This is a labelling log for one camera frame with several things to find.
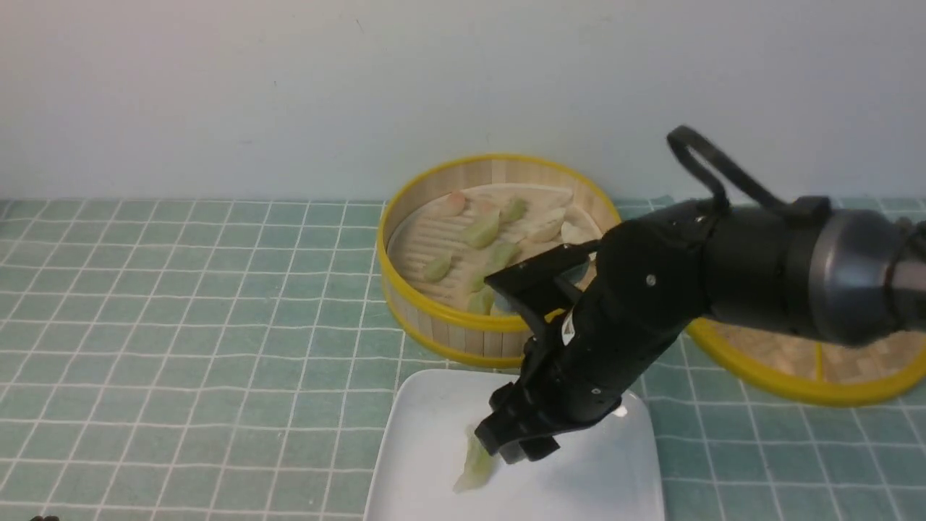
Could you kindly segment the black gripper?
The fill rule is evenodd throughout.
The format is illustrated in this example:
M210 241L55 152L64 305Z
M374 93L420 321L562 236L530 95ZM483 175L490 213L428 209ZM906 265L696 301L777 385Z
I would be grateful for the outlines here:
M582 290L532 334L515 383L490 396L474 435L507 465L537 462L555 436L592 428L623 392L708 312L703 250L723 211L674 205L605 233L590 264L568 274Z

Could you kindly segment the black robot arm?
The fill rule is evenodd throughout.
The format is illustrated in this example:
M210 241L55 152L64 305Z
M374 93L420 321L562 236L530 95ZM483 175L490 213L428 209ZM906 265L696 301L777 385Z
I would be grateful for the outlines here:
M532 336L474 429L507 464L592 428L691 322L863 347L924 330L924 224L827 198L691 199L486 277Z

